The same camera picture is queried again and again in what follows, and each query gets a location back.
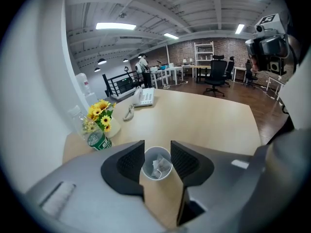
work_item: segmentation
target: person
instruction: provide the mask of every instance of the person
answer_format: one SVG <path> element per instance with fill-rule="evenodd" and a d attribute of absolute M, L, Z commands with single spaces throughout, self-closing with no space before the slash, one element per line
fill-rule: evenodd
<path fill-rule="evenodd" d="M 141 74 L 144 78 L 144 84 L 145 84 L 145 88 L 152 88 L 151 85 L 151 77 L 150 77 L 150 70 L 149 70 L 149 66 L 148 63 L 146 61 L 146 54 L 142 54 L 141 58 L 138 62 L 138 65 L 140 66 L 141 69 Z"/>

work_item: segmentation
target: black railing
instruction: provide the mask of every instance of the black railing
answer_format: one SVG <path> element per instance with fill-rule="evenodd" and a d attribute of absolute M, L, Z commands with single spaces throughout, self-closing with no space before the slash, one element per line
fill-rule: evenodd
<path fill-rule="evenodd" d="M 137 74 L 136 71 L 126 72 L 122 75 L 107 79 L 106 75 L 103 74 L 103 78 L 107 87 L 105 91 L 107 96 L 117 95 L 117 97 L 129 91 L 135 87 L 141 86 L 142 76 Z"/>

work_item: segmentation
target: telephone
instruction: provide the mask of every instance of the telephone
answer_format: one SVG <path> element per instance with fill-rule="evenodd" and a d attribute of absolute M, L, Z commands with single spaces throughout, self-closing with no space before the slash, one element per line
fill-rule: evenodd
<path fill-rule="evenodd" d="M 126 116 L 123 118 L 124 121 L 131 120 L 134 117 L 134 107 L 141 107 L 141 106 L 149 106 L 153 105 L 154 103 L 154 88 L 138 88 L 133 97 L 132 97 L 132 104 L 128 108 L 128 112 Z"/>

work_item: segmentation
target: white ceiling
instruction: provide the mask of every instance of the white ceiling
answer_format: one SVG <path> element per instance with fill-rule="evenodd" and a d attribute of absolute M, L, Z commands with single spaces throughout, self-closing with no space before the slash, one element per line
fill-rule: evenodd
<path fill-rule="evenodd" d="M 134 57 L 172 40 L 201 37 L 249 39 L 263 16 L 287 10 L 283 0 L 67 0 L 68 43 L 78 66 L 105 59 Z M 126 13 L 120 18 L 120 12 Z M 96 30 L 98 22 L 135 24 L 130 30 Z M 234 34 L 239 23 L 245 28 Z"/>

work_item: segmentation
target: paper cup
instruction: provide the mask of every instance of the paper cup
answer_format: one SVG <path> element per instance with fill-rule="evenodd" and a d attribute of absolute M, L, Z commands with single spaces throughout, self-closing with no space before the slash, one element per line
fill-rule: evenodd
<path fill-rule="evenodd" d="M 145 152 L 145 163 L 142 166 L 141 170 L 142 170 L 143 174 L 148 179 L 153 180 L 153 181 L 160 181 L 160 180 L 167 178 L 169 176 L 169 174 L 171 173 L 172 168 L 173 168 L 173 165 L 171 165 L 169 172 L 165 176 L 161 177 L 160 179 L 157 179 L 156 177 L 151 176 L 151 174 L 154 170 L 153 161 L 157 160 L 158 154 L 161 154 L 163 156 L 163 158 L 165 158 L 166 160 L 168 160 L 171 163 L 171 155 L 165 148 L 163 148 L 163 147 L 151 147 L 151 148 L 147 149 L 147 151 Z"/>

